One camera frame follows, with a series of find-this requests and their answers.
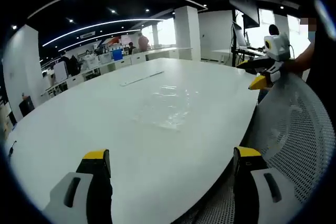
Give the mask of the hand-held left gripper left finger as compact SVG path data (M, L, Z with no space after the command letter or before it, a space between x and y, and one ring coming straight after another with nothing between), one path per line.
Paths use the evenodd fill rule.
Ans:
M87 153L51 190L43 210L51 223L112 223L109 150Z

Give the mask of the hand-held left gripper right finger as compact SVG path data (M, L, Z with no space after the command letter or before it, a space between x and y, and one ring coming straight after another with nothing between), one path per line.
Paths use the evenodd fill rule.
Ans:
M234 223L289 223L301 203L293 183L253 148L234 148Z

